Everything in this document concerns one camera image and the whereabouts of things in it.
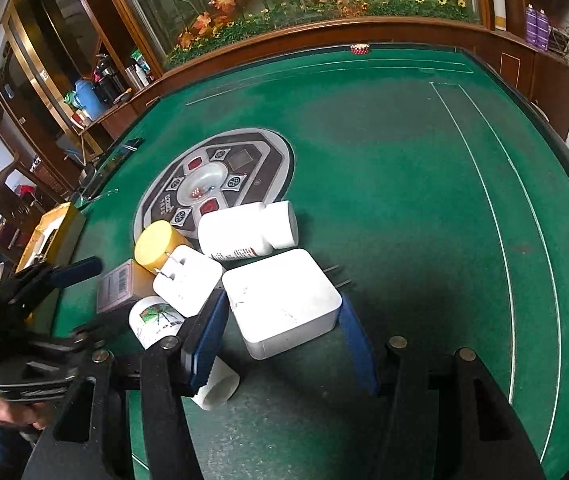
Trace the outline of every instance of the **yellow box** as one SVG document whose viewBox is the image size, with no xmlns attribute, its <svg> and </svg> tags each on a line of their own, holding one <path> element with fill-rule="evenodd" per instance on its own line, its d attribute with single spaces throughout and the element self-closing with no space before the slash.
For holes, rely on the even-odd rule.
<svg viewBox="0 0 569 480">
<path fill-rule="evenodd" d="M 38 261 L 47 261 L 54 267 L 69 264 L 86 221 L 71 202 L 43 214 L 24 248 L 16 272 Z M 31 330 L 45 334 L 50 332 L 59 293 L 59 290 L 54 290 L 34 310 L 27 321 Z"/>
</svg>

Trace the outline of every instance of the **red button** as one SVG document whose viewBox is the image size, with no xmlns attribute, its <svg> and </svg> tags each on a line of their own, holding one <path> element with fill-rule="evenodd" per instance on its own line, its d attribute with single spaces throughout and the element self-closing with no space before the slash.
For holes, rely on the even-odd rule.
<svg viewBox="0 0 569 480">
<path fill-rule="evenodd" d="M 200 214 L 205 215 L 211 211 L 218 211 L 218 209 L 220 209 L 220 206 L 218 206 L 218 201 L 215 198 L 212 198 L 200 206 Z"/>
<path fill-rule="evenodd" d="M 192 160 L 186 166 L 189 168 L 189 171 L 191 171 L 191 170 L 195 170 L 198 166 L 200 166 L 200 164 L 202 164 L 202 158 L 198 157 L 198 158 L 194 158 L 194 160 Z"/>
</svg>

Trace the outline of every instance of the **purple spray can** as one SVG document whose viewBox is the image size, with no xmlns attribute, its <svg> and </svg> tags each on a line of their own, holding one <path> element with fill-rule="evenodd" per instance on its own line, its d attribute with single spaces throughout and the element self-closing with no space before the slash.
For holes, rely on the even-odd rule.
<svg viewBox="0 0 569 480">
<path fill-rule="evenodd" d="M 538 14 L 538 40 L 536 43 L 539 49 L 545 52 L 549 50 L 549 18 L 542 9 Z"/>
<path fill-rule="evenodd" d="M 531 4 L 525 9 L 527 19 L 527 35 L 525 39 L 527 43 L 533 46 L 538 44 L 538 13 Z"/>
</svg>

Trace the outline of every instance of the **green felt tabletop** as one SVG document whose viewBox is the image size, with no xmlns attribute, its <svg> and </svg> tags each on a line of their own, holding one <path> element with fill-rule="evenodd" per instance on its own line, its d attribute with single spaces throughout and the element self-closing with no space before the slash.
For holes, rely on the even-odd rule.
<svg viewBox="0 0 569 480">
<path fill-rule="evenodd" d="M 285 195 L 301 239 L 345 289 L 374 346 L 474 348 L 512 400 L 551 480 L 569 468 L 569 179 L 533 123 L 474 60 L 426 48 L 312 52 L 166 96 L 128 138 L 146 142 L 85 210 L 75 259 L 133 256 L 149 183 L 207 137 L 258 126 L 293 148 Z M 64 335 L 95 310 L 66 290 Z M 132 334 L 117 351 L 140 349 Z M 240 374 L 213 412 L 183 399 L 207 479 L 365 478 L 385 403 L 360 391 L 339 328 L 265 361 L 229 319 L 220 356 Z M 138 480 L 147 478 L 130 394 Z"/>
</svg>

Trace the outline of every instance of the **yellow cylinder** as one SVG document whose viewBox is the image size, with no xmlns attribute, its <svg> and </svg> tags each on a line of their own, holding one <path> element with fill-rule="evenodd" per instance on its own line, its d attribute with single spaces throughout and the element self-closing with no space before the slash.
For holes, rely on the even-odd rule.
<svg viewBox="0 0 569 480">
<path fill-rule="evenodd" d="M 155 269 L 162 269 L 167 262 L 166 253 L 171 254 L 179 245 L 191 247 L 189 241 L 169 222 L 158 220 L 140 234 L 133 254 L 136 262 L 149 272 L 157 274 Z"/>
</svg>

